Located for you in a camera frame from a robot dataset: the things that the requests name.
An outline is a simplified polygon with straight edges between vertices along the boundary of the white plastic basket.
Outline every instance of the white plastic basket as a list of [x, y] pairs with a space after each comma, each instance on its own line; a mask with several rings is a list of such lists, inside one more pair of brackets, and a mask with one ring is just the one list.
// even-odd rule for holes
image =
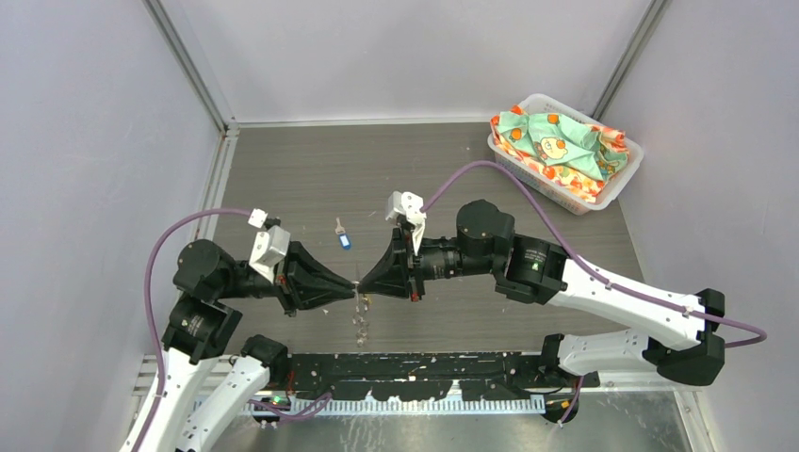
[[[524, 102], [520, 103], [519, 106], [530, 114], [558, 113], [582, 123], [604, 125], [544, 94], [533, 94], [525, 99]], [[619, 196], [622, 188], [627, 185], [629, 179], [635, 174], [635, 171], [638, 170], [638, 167], [641, 165], [641, 160], [644, 159], [644, 150], [629, 138], [625, 138], [625, 144], [627, 144], [629, 149], [627, 166], [619, 171], [619, 173], [605, 185], [602, 191], [596, 195], [596, 203], [591, 203], [580, 199], [565, 187], [555, 184], [543, 174], [529, 169], [525, 164], [507, 155], [494, 144], [493, 135], [488, 135], [488, 146], [494, 151], [494, 158], [497, 163], [507, 168], [520, 181], [540, 191], [544, 196], [562, 205], [566, 210], [575, 215], [582, 215], [592, 210], [602, 210], [607, 207], [611, 201]]]

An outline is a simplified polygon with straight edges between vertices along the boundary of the gray table surface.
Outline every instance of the gray table surface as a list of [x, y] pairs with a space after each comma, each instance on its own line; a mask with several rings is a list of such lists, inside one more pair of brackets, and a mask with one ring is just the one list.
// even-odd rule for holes
[[[485, 123], [272, 127], [244, 129], [236, 146], [223, 205], [259, 207], [283, 220], [292, 238], [325, 266], [354, 280], [383, 255], [391, 226], [383, 220], [394, 190], [431, 194], [459, 167], [493, 158]], [[617, 202], [577, 217], [535, 193], [571, 244], [610, 271], [641, 279]], [[552, 239], [524, 198], [501, 174], [475, 169], [428, 214], [426, 236], [452, 236], [465, 203], [486, 199], [516, 218], [516, 231]], [[342, 250], [334, 233], [341, 218], [352, 241]], [[238, 258], [249, 256], [254, 229], [222, 218], [215, 240]], [[494, 292], [491, 276], [429, 282], [419, 303], [373, 297], [366, 345], [357, 347], [355, 301], [326, 312], [283, 315], [274, 299], [232, 299], [244, 318], [228, 352], [264, 334], [296, 352], [538, 350], [553, 332], [594, 334], [622, 329], [594, 315], [551, 306], [524, 305]]]

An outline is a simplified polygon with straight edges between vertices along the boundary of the keychain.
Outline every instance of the keychain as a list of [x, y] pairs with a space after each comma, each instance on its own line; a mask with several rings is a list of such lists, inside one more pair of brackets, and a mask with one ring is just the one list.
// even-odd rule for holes
[[341, 248], [344, 250], [349, 250], [350, 247], [352, 247], [350, 236], [347, 235], [347, 231], [344, 231], [344, 226], [341, 225], [341, 219], [339, 217], [335, 218], [335, 234], [338, 235], [338, 241], [341, 243]]

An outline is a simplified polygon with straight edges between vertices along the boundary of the cloth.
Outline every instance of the cloth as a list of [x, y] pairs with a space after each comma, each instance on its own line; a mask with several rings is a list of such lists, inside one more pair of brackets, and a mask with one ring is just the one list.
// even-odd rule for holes
[[587, 202], [627, 165], [624, 132], [610, 127], [528, 115], [518, 105], [492, 118], [491, 127], [502, 151]]

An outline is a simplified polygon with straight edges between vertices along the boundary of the white wall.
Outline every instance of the white wall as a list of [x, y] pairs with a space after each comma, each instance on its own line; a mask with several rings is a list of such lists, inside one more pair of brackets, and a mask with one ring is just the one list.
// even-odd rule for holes
[[673, 2], [603, 118], [648, 151], [621, 197], [647, 279], [719, 289], [770, 333], [709, 388], [724, 450], [799, 444], [797, 22], [796, 2]]
[[258, 122], [489, 117], [533, 92], [591, 112], [649, 1], [168, 3]]
[[26, 0], [0, 5], [0, 137], [0, 449], [116, 450], [153, 352], [144, 265], [219, 134], [142, 2]]

